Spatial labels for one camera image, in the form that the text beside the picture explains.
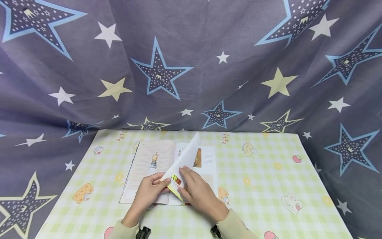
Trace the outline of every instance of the star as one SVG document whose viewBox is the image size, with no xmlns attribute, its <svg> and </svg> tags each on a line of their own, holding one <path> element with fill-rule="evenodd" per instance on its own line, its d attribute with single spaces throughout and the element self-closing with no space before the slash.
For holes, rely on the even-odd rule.
<svg viewBox="0 0 382 239">
<path fill-rule="evenodd" d="M 336 207 L 338 207 L 338 208 L 340 208 L 341 210 L 342 210 L 342 213 L 343 213 L 343 215 L 345 215 L 346 214 L 346 212 L 350 212 L 350 213 L 352 213 L 349 209 L 348 209 L 348 203 L 347 202 L 341 202 L 340 200 L 338 200 L 338 198 L 337 198 L 337 201 L 338 201 L 338 205 L 336 206 Z"/>
<path fill-rule="evenodd" d="M 34 172 L 23 196 L 0 197 L 0 212 L 5 216 L 0 222 L 0 237 L 15 229 L 20 238 L 28 238 L 33 214 L 56 197 L 39 194 L 40 184 Z"/>
<path fill-rule="evenodd" d="M 101 33 L 98 34 L 94 39 L 105 40 L 109 48 L 112 47 L 113 41 L 122 41 L 121 38 L 115 34 L 115 24 L 108 28 L 102 25 L 100 22 L 98 22 L 98 25 L 101 29 Z"/>
<path fill-rule="evenodd" d="M 60 106 L 61 103 L 64 102 L 64 101 L 73 104 L 73 102 L 71 100 L 71 97 L 75 96 L 75 94 L 68 94 L 68 93 L 66 93 L 62 87 L 60 87 L 60 89 L 58 90 L 58 93 L 53 93 L 53 94 L 49 94 L 49 95 L 57 98 L 58 106 Z"/>
<path fill-rule="evenodd" d="M 224 51 L 223 51 L 221 55 L 217 55 L 216 57 L 219 58 L 219 64 L 220 64 L 222 62 L 227 63 L 227 57 L 229 57 L 229 56 L 230 55 L 225 55 Z"/>
<path fill-rule="evenodd" d="M 352 138 L 345 127 L 340 125 L 340 140 L 338 143 L 324 147 L 324 149 L 340 156 L 340 176 L 346 171 L 351 162 L 355 162 L 370 170 L 378 170 L 369 161 L 364 149 L 373 140 L 379 130 Z"/>
<path fill-rule="evenodd" d="M 286 18 L 282 20 L 277 26 L 274 27 L 269 33 L 267 33 L 258 43 L 257 45 L 268 44 L 271 42 L 276 42 L 284 39 L 288 39 L 289 45 L 291 41 L 296 39 L 297 36 L 308 26 L 310 23 L 323 11 L 327 8 L 330 0 L 327 0 L 325 4 L 320 4 L 313 2 L 311 3 L 311 7 L 315 7 L 316 11 L 308 11 L 305 12 L 305 8 L 301 9 L 301 6 L 295 6 L 292 3 L 292 0 L 283 0 L 284 8 L 286 11 Z M 293 26 L 293 30 L 289 31 L 286 29 L 289 25 Z"/>
<path fill-rule="evenodd" d="M 204 111 L 202 114 L 208 117 L 202 129 L 208 128 L 214 124 L 227 128 L 226 120 L 241 114 L 241 111 L 227 111 L 224 109 L 224 101 L 220 102 L 213 110 Z"/>
<path fill-rule="evenodd" d="M 252 113 L 250 115 L 248 115 L 248 120 L 253 120 L 254 116 L 252 115 Z"/>
<path fill-rule="evenodd" d="M 185 116 L 186 114 L 191 115 L 191 112 L 193 112 L 193 111 L 194 111 L 193 109 L 185 109 L 185 110 L 180 111 L 178 113 L 182 113 L 182 116 Z"/>
<path fill-rule="evenodd" d="M 66 163 L 65 166 L 66 166 L 65 171 L 69 169 L 70 171 L 73 171 L 73 166 L 75 166 L 75 164 L 72 164 L 72 160 L 70 160 L 70 162 L 68 164 Z"/>
<path fill-rule="evenodd" d="M 261 82 L 261 84 L 270 87 L 268 99 L 274 94 L 276 94 L 277 92 L 280 92 L 286 96 L 289 96 L 287 84 L 293 81 L 296 77 L 297 76 L 284 77 L 280 69 L 277 68 L 275 77 L 272 80 Z"/>
<path fill-rule="evenodd" d="M 326 20 L 326 14 L 323 15 L 321 21 L 319 24 L 309 28 L 310 30 L 314 31 L 314 35 L 312 40 L 314 40 L 319 35 L 325 35 L 328 37 L 331 37 L 330 34 L 330 27 L 338 20 L 339 18 L 333 19 L 333 20 Z"/>
<path fill-rule="evenodd" d="M 318 167 L 317 167 L 317 164 L 314 164 L 314 169 L 316 170 L 316 172 L 319 174 L 319 172 L 321 172 L 322 171 L 322 169 L 319 169 Z"/>
<path fill-rule="evenodd" d="M 82 137 L 89 133 L 89 129 L 93 127 L 99 127 L 97 126 L 97 124 L 100 124 L 103 121 L 96 124 L 81 124 L 81 123 L 76 123 L 70 120 L 66 120 L 66 122 L 68 124 L 68 132 L 63 136 L 63 138 L 79 133 L 78 142 L 81 143 Z"/>
<path fill-rule="evenodd" d="M 156 37 L 154 38 L 150 65 L 134 60 L 133 58 L 130 59 L 147 76 L 149 81 L 147 84 L 147 95 L 152 94 L 159 89 L 163 89 L 180 100 L 174 81 L 193 67 L 168 67 Z"/>
<path fill-rule="evenodd" d="M 313 138 L 313 137 L 311 137 L 310 132 L 308 132 L 308 133 L 304 132 L 303 137 L 306 137 L 306 139 Z"/>
<path fill-rule="evenodd" d="M 345 85 L 348 85 L 351 75 L 356 66 L 367 60 L 382 56 L 382 49 L 368 49 L 369 44 L 374 39 L 378 30 L 382 26 L 379 25 L 369 36 L 367 36 L 358 46 L 353 50 L 341 56 L 327 55 L 326 58 L 332 63 L 333 68 L 314 86 L 321 82 L 326 81 L 334 75 L 338 75 Z"/>
<path fill-rule="evenodd" d="M 115 101 L 119 100 L 119 96 L 124 92 L 132 92 L 128 88 L 124 88 L 123 84 L 125 83 L 125 77 L 123 77 L 120 81 L 113 84 L 104 80 L 101 80 L 103 85 L 106 87 L 106 91 L 100 94 L 97 97 L 106 97 L 106 96 L 112 96 Z"/>
<path fill-rule="evenodd" d="M 330 102 L 332 105 L 329 106 L 328 109 L 334 109 L 334 108 L 336 108 L 336 109 L 338 110 L 338 112 L 340 112 L 340 113 L 341 113 L 341 110 L 342 110 L 343 107 L 348 107 L 348 106 L 350 106 L 349 104 L 343 102 L 343 97 L 342 97 L 341 99 L 337 100 L 337 101 L 329 101 L 329 102 Z"/>
<path fill-rule="evenodd" d="M 144 123 L 142 125 L 132 125 L 129 123 L 127 124 L 132 127 L 140 126 L 141 130 L 162 130 L 163 127 L 170 125 L 170 124 L 163 124 L 163 123 L 156 123 L 153 121 L 149 121 L 147 117 L 145 118 Z"/>
<path fill-rule="evenodd" d="M 19 145 L 28 145 L 28 147 L 30 147 L 32 144 L 34 143 L 40 143 L 40 142 L 44 142 L 46 140 L 43 140 L 42 138 L 44 137 L 44 134 L 41 134 L 39 137 L 35 138 L 35 139 L 29 139 L 27 138 L 26 139 L 26 143 L 21 143 L 21 144 L 18 144 L 18 145 L 15 145 L 15 146 L 19 146 Z"/>
<path fill-rule="evenodd" d="M 3 42 L 30 33 L 36 33 L 44 41 L 72 60 L 61 41 L 60 36 L 56 32 L 55 27 L 85 16 L 86 13 L 61 7 L 43 0 L 34 0 L 33 3 L 34 4 L 29 5 L 28 7 L 24 7 L 17 1 L 0 0 L 0 5 L 5 8 Z M 46 16 L 44 16 L 45 14 L 43 15 L 44 11 L 48 11 L 52 17 L 66 15 L 62 19 L 53 20 L 52 18 L 46 18 Z M 27 21 L 22 21 L 21 19 L 23 17 L 27 17 L 29 22 L 35 21 L 36 24 L 29 24 Z M 44 27 L 46 31 L 43 32 L 40 27 Z M 66 36 L 66 38 L 68 38 L 67 41 L 75 40 L 74 38 L 70 38 L 71 36 L 72 34 L 68 34 L 68 36 Z"/>
<path fill-rule="evenodd" d="M 284 130 L 287 126 L 294 124 L 300 120 L 303 120 L 303 119 L 288 120 L 289 113 L 290 113 L 290 110 L 288 110 L 285 114 L 283 114 L 283 116 L 280 117 L 277 121 L 261 122 L 260 124 L 268 127 L 266 130 L 262 131 L 262 133 L 267 133 L 271 131 L 284 133 Z"/>
<path fill-rule="evenodd" d="M 242 84 L 241 86 L 239 86 L 235 91 L 237 91 L 238 89 L 241 89 L 243 87 L 243 85 L 245 85 L 248 81 L 246 81 L 244 84 Z"/>
</svg>

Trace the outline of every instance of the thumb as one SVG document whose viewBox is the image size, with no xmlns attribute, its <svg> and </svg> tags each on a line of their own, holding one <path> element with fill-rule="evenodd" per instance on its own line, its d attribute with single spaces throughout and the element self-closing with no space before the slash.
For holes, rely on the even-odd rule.
<svg viewBox="0 0 382 239">
<path fill-rule="evenodd" d="M 158 185 L 155 186 L 155 190 L 158 193 L 160 193 L 165 187 L 167 187 L 170 184 L 170 182 L 170 178 L 166 178 L 165 180 L 161 181 Z"/>
<path fill-rule="evenodd" d="M 182 196 L 183 199 L 192 204 L 192 197 L 185 189 L 179 187 L 178 193 Z"/>
</svg>

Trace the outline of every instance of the right hand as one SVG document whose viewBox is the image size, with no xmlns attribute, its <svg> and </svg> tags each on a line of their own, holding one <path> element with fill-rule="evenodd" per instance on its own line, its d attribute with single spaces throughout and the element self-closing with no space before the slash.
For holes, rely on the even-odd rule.
<svg viewBox="0 0 382 239">
<path fill-rule="evenodd" d="M 223 221 L 228 215 L 228 208 L 214 194 L 201 176 L 184 166 L 179 168 L 186 181 L 186 188 L 178 188 L 180 195 L 194 208 L 208 215 L 215 223 Z"/>
</svg>

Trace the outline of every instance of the hand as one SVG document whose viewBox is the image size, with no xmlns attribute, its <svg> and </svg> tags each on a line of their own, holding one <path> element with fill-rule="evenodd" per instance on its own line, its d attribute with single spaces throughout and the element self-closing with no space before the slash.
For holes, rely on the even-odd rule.
<svg viewBox="0 0 382 239">
<path fill-rule="evenodd" d="M 178 188 L 180 195 L 191 203 L 194 208 L 208 215 L 215 223 L 223 221 L 228 215 L 228 209 L 214 194 L 201 176 L 184 166 L 179 168 L 186 181 L 186 188 Z"/>
<path fill-rule="evenodd" d="M 169 191 L 166 187 L 171 182 L 170 178 L 160 181 L 164 174 L 163 172 L 157 172 L 142 179 L 134 201 L 122 220 L 122 224 L 129 228 L 136 226 L 142 213 L 157 199 L 158 195 Z"/>
</svg>

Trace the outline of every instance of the black object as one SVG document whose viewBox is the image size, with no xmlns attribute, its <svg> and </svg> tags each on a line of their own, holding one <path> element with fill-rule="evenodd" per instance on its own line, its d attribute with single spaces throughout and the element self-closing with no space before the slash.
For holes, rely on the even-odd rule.
<svg viewBox="0 0 382 239">
<path fill-rule="evenodd" d="M 135 239 L 148 239 L 150 233 L 151 229 L 144 226 L 142 229 L 139 229 L 139 232 L 135 236 Z"/>
<path fill-rule="evenodd" d="M 214 225 L 214 227 L 211 229 L 212 234 L 216 238 L 222 238 L 219 229 L 217 229 L 217 225 Z"/>
</svg>

